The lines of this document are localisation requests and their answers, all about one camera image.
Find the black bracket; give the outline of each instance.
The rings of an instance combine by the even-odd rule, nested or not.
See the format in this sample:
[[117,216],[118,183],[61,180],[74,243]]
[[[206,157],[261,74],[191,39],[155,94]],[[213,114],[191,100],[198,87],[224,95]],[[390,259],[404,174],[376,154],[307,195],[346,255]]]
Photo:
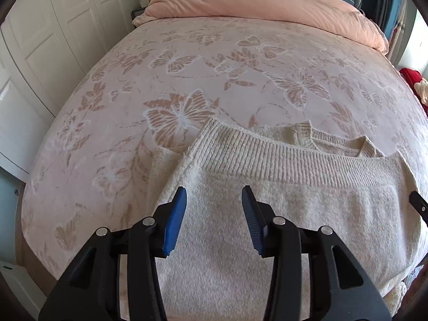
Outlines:
[[391,321],[382,297],[357,259],[328,226],[298,228],[270,205],[242,190],[254,248],[275,257],[264,321],[299,321],[301,254],[309,256],[311,307],[308,321]]
[[128,255],[128,302],[131,320],[166,321],[155,257],[174,249],[186,208],[179,187],[172,202],[153,217],[111,232],[101,227],[66,268],[39,315],[40,321],[119,321],[119,259]]

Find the white wardrobe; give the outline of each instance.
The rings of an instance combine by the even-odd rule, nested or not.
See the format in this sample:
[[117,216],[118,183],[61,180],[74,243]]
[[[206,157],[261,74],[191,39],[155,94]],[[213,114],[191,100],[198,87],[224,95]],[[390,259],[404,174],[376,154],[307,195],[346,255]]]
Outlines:
[[140,0],[17,0],[1,25],[0,166],[27,181],[85,74],[134,27]]

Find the pink duvet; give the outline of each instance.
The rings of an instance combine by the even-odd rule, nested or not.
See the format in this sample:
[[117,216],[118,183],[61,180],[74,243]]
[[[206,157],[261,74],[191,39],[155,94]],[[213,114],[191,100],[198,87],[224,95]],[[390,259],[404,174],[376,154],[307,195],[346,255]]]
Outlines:
[[229,16],[295,22],[385,52],[376,25],[342,0],[151,0],[135,26],[159,18]]

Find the leaf pattern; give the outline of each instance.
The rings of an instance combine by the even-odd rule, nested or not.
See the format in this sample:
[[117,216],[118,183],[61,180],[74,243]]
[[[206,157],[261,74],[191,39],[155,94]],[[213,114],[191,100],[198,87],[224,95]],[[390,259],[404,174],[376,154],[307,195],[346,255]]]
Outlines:
[[243,62],[251,68],[256,68],[259,64],[257,54],[252,53],[248,48],[242,48],[242,52],[233,50],[228,58],[235,62]]
[[362,122],[366,127],[370,129],[372,134],[374,135],[376,134],[376,128],[378,127],[378,125],[374,116],[367,113],[367,120]]
[[78,219],[79,215],[76,214],[65,225],[58,225],[53,232],[56,242],[65,251],[73,251],[76,246],[76,222]]
[[94,82],[100,82],[105,75],[105,69],[106,69],[107,65],[108,64],[105,63],[105,64],[102,64],[101,66],[99,66],[95,70],[95,72],[92,74],[91,80]]
[[250,117],[250,121],[248,122],[248,128],[253,128],[258,126],[257,121],[255,120],[255,116],[252,114]]
[[220,98],[218,97],[216,100],[214,100],[214,101],[211,103],[211,108],[212,108],[212,109],[216,109],[216,108],[218,107],[218,105],[219,105],[219,102],[220,102]]
[[132,225],[132,204],[128,203],[125,212],[120,218],[120,224],[122,228],[129,228]]
[[72,147],[70,148],[70,151],[75,151],[83,147],[83,145],[86,143],[86,141],[89,140],[91,137],[91,134],[84,136],[83,138],[77,140]]
[[337,102],[332,102],[331,106],[333,106],[333,108],[337,111],[337,113],[330,112],[330,114],[333,114],[333,117],[339,119],[342,122],[352,122],[352,113],[348,108],[340,106]]
[[98,105],[103,99],[105,88],[106,83],[95,83],[93,90],[87,91],[85,95],[82,96],[81,104],[80,107],[78,107],[78,111],[98,111],[100,109],[105,108],[104,105]]
[[345,133],[346,137],[350,138],[354,136],[354,130],[352,126],[349,126],[342,121],[333,118],[333,121],[339,126],[339,128]]
[[230,79],[229,81],[231,83],[235,83],[237,85],[240,85],[241,87],[253,87],[255,85],[255,83],[247,82],[247,81],[240,81],[237,79]]

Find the metal screw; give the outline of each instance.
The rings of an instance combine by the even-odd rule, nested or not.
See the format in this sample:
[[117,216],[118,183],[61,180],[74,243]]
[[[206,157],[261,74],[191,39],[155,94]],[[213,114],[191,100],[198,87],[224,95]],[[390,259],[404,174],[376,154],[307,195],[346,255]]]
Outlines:
[[279,226],[283,226],[285,224],[285,218],[281,216],[277,216],[273,218],[273,223]]
[[325,235],[331,235],[333,234],[333,229],[331,229],[329,226],[322,226],[321,233]]
[[103,237],[108,233],[108,229],[106,227],[101,227],[97,229],[96,233],[99,237]]
[[152,226],[152,225],[155,224],[155,222],[156,222],[155,219],[152,218],[152,217],[146,217],[146,218],[143,219],[143,224],[145,226]]

